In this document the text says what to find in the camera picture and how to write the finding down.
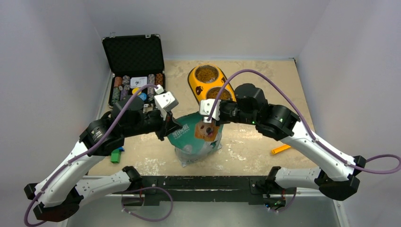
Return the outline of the green dog food bag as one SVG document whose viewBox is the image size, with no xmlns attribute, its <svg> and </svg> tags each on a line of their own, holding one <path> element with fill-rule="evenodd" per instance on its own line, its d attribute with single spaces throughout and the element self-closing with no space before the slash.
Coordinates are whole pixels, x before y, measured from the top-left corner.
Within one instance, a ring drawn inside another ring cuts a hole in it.
<svg viewBox="0 0 401 227">
<path fill-rule="evenodd" d="M 209 154 L 221 149 L 223 125 L 203 121 L 198 112 L 182 116 L 177 119 L 182 125 L 167 136 L 174 146 L 175 154 L 182 167 L 204 159 Z"/>
</svg>

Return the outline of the yellow plastic scoop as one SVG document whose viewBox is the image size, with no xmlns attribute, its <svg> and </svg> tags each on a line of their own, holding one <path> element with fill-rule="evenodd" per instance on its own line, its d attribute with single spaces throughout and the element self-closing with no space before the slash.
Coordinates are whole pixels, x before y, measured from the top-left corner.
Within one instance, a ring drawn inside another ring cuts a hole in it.
<svg viewBox="0 0 401 227">
<path fill-rule="evenodd" d="M 271 150 L 271 154 L 272 154 L 272 155 L 276 155 L 276 154 L 278 154 L 278 153 L 280 153 L 280 152 L 282 152 L 282 151 L 288 150 L 288 149 L 290 149 L 290 148 L 291 148 L 290 145 L 282 145 L 282 146 L 280 146 L 280 147 L 277 147 L 277 148 L 272 149 L 272 150 Z"/>
</svg>

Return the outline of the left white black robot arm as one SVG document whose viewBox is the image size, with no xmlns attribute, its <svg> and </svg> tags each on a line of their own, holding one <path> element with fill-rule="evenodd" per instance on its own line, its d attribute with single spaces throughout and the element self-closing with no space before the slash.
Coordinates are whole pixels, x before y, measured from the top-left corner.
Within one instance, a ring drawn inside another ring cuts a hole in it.
<svg viewBox="0 0 401 227">
<path fill-rule="evenodd" d="M 166 92 L 154 97 L 156 108 L 143 112 L 144 101 L 127 96 L 113 105 L 113 109 L 95 120 L 82 132 L 72 151 L 59 166 L 39 183 L 24 188 L 31 201 L 38 224 L 61 222 L 93 200 L 115 192 L 136 193 L 144 189 L 142 176 L 132 166 L 107 177 L 88 182 L 83 177 L 97 163 L 122 147 L 128 137 L 155 133 L 164 140 L 181 126 L 173 118 L 172 109 L 178 100 Z"/>
</svg>

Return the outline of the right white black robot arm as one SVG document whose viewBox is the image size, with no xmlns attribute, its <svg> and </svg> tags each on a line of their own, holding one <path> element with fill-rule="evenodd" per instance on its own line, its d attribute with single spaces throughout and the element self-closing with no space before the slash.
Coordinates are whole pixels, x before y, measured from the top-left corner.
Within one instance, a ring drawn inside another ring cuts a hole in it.
<svg viewBox="0 0 401 227">
<path fill-rule="evenodd" d="M 220 101 L 215 111 L 221 124 L 254 125 L 263 136 L 289 145 L 317 165 L 307 169 L 274 166 L 264 184 L 270 192 L 309 188 L 319 190 L 330 199 L 344 201 L 358 191 L 360 171 L 352 165 L 364 167 L 366 159 L 340 152 L 308 132 L 296 113 L 283 105 L 270 104 L 255 85 L 240 85 L 235 89 L 235 101 Z"/>
</svg>

